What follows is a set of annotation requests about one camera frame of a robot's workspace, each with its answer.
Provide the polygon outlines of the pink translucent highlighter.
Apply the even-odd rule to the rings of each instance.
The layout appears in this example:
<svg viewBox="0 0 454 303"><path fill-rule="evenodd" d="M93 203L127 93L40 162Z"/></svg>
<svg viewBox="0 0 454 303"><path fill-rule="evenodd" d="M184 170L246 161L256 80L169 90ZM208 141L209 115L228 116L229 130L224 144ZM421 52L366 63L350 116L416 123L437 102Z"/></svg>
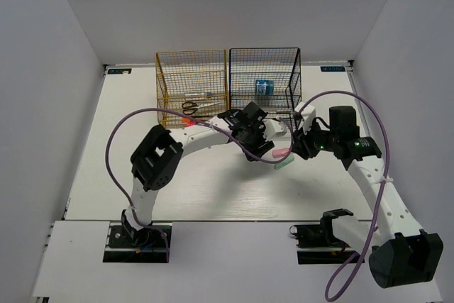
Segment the pink translucent highlighter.
<svg viewBox="0 0 454 303"><path fill-rule="evenodd" d="M288 152L289 152L289 150L287 148L276 149L276 150L272 151L272 157L274 159L283 158Z"/></svg>

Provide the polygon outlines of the clear spray bottle blue cap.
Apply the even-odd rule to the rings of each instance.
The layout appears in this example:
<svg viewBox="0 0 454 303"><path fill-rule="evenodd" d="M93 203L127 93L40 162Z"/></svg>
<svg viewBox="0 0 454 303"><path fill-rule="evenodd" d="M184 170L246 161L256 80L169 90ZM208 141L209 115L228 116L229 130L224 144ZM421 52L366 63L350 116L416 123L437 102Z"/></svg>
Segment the clear spray bottle blue cap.
<svg viewBox="0 0 454 303"><path fill-rule="evenodd" d="M216 93L214 92L191 92L184 94L185 97L188 98L198 98L198 97L214 97Z"/></svg>

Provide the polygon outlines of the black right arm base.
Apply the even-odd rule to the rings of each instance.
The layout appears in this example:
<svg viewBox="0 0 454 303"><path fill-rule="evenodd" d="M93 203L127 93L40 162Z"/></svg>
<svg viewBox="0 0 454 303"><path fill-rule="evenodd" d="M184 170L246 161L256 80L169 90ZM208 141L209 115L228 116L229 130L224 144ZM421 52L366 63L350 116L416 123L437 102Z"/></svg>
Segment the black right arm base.
<svg viewBox="0 0 454 303"><path fill-rule="evenodd" d="M289 227L289 235L297 242L299 265L337 265L359 255L345 242L333 235L332 223L298 224Z"/></svg>

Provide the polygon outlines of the blue tape box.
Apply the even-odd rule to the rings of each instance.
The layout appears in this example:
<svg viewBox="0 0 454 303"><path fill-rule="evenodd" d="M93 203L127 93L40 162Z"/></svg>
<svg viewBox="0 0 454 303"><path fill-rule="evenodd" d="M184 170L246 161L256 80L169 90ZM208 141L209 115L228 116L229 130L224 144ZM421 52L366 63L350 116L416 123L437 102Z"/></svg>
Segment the blue tape box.
<svg viewBox="0 0 454 303"><path fill-rule="evenodd" d="M272 80L258 79L255 81L256 96L272 96L274 94L274 82Z"/></svg>

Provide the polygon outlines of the green translucent highlighter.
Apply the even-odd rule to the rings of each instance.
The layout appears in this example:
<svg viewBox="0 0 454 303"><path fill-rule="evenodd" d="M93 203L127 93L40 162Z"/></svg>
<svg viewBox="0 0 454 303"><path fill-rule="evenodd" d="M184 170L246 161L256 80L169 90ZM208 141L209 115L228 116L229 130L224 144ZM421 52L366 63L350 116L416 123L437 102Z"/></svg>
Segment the green translucent highlighter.
<svg viewBox="0 0 454 303"><path fill-rule="evenodd" d="M294 162L294 159L295 159L295 157L293 155L290 155L287 158L285 158L283 161L275 164L274 165L274 169L275 170L281 170L283 167L286 167L289 164L291 164L292 162Z"/></svg>

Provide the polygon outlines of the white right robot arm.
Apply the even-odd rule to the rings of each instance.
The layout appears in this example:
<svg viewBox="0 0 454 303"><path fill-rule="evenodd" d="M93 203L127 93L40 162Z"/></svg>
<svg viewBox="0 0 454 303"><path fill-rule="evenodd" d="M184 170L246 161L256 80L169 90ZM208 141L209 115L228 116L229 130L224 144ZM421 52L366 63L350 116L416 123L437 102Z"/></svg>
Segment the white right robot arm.
<svg viewBox="0 0 454 303"><path fill-rule="evenodd" d="M412 216L384 173L386 161L376 142L360 135L356 110L331 107L326 130L317 123L313 106L300 103L294 114L301 123L293 133L293 153L305 160L323 151L333 153L359 186L372 212L370 225L358 221L349 209L324 212L321 239L331 246L342 241L358 253L366 248L365 262L382 288L432 281L443 252L441 237L427 233Z"/></svg>

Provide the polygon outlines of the black handled scissors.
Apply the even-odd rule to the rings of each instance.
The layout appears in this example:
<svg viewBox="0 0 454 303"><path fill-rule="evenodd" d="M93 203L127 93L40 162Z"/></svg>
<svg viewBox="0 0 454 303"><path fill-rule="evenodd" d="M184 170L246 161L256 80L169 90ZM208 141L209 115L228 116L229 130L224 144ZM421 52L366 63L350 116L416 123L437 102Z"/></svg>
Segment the black handled scissors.
<svg viewBox="0 0 454 303"><path fill-rule="evenodd" d="M198 104L194 101L185 101L184 103L182 103L181 108L182 108L183 114L188 115L188 116L193 116L193 115L195 115L195 113L198 110L212 107L217 104L220 104L220 102L216 101L216 102L211 102L211 103Z"/></svg>

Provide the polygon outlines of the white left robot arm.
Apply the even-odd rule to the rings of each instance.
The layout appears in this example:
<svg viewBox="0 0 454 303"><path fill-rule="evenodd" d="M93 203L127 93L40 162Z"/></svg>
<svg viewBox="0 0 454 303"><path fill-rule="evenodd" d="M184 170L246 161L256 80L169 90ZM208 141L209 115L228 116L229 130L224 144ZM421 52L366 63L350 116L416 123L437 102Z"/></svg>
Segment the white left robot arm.
<svg viewBox="0 0 454 303"><path fill-rule="evenodd" d="M157 192L170 183L182 158L234 142L247 160L259 161L274 148L272 139L286 132L285 124L268 119L253 102L243 110L228 110L185 128L153 126L131 156L132 205L121 214L126 238L136 246L148 241Z"/></svg>

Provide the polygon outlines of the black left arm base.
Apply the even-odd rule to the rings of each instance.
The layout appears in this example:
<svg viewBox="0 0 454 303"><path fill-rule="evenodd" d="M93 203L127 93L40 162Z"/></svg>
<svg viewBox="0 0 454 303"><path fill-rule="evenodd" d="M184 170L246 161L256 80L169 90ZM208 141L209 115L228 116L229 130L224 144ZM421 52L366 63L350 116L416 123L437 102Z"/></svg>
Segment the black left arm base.
<svg viewBox="0 0 454 303"><path fill-rule="evenodd" d="M158 231L146 229L133 242L122 225L111 225L104 249L104 263L167 263L165 241Z"/></svg>

